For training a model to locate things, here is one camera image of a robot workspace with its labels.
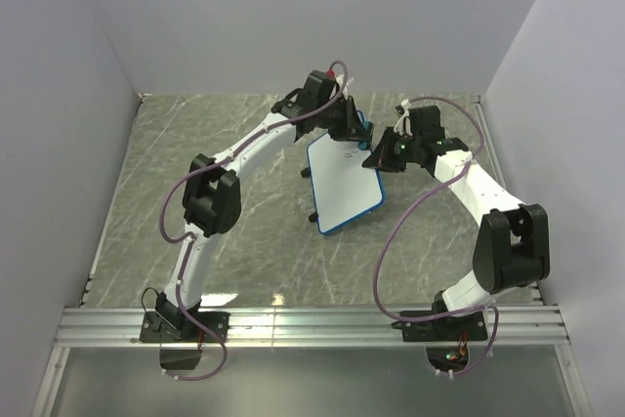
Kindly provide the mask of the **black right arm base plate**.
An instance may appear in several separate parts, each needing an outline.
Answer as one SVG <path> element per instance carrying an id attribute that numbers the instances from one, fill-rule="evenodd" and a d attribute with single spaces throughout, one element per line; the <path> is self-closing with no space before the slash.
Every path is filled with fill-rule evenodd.
<path id="1" fill-rule="evenodd" d="M 459 342 L 461 338 L 468 341 L 488 339 L 482 312 L 422 322 L 394 321 L 391 327 L 399 330 L 402 340 L 407 343 Z"/>

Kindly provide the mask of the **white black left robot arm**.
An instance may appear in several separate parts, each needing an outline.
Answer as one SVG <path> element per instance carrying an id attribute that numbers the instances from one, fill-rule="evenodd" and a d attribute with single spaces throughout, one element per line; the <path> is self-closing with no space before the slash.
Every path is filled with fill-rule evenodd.
<path id="1" fill-rule="evenodd" d="M 314 70 L 305 84 L 276 102 L 265 118 L 238 143 L 212 157 L 196 155 L 188 173 L 177 183 L 183 193 L 184 231 L 174 237 L 165 220 L 158 220 L 163 239 L 180 244 L 175 272 L 156 297 L 155 313 L 176 341 L 196 332 L 202 282 L 220 238 L 237 223 L 242 211 L 241 185 L 281 150 L 315 129 L 335 142 L 371 147 L 373 127 L 359 117 L 348 92 L 352 79 L 346 71 Z"/>

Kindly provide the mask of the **blue black whiteboard eraser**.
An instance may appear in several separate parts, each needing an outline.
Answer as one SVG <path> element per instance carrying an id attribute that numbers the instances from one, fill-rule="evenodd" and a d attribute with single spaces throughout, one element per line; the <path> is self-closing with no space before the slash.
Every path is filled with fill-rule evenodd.
<path id="1" fill-rule="evenodd" d="M 360 150 L 371 149 L 373 129 L 374 129 L 373 124 L 370 121 L 364 121 L 362 123 L 362 132 L 360 133 L 360 139 L 357 144 L 357 147 Z"/>

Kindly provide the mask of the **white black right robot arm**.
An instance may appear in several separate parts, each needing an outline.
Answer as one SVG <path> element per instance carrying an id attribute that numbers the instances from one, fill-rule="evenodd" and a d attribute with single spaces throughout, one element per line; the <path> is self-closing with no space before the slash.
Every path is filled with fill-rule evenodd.
<path id="1" fill-rule="evenodd" d="M 448 188 L 478 224 L 479 232 L 468 274 L 439 293 L 426 315 L 381 313 L 397 326 L 432 326 L 441 338 L 462 331 L 465 316 L 487 309 L 503 293 L 546 278 L 551 269 L 549 222 L 539 204 L 526 204 L 511 195 L 481 168 L 477 149 L 446 135 L 436 98 L 423 106 L 405 100 L 399 119 L 385 129 L 365 166 L 399 173 L 410 163 L 425 169 L 438 184 L 410 205 L 415 210 Z"/>

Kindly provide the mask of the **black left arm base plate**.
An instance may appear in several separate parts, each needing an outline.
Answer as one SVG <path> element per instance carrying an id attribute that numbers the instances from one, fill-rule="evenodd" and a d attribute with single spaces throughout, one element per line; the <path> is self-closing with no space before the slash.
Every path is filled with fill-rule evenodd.
<path id="1" fill-rule="evenodd" d="M 195 318 L 213 331 L 222 342 L 226 340 L 229 330 L 229 313 L 199 312 Z M 191 323 L 185 316 L 182 328 L 177 329 L 157 312 L 147 312 L 143 319 L 139 342 L 143 344 L 216 343 L 217 340 Z"/>

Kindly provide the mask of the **blue framed whiteboard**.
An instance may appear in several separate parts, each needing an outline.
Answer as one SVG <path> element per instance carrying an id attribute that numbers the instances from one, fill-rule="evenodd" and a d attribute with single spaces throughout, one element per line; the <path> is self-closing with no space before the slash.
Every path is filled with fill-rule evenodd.
<path id="1" fill-rule="evenodd" d="M 385 202 L 380 173 L 361 167 L 371 151 L 360 150 L 357 144 L 334 141 L 324 133 L 307 147 L 304 168 L 311 169 L 311 176 L 304 179 L 311 183 L 313 212 L 319 216 L 313 224 L 322 235 L 337 231 Z"/>

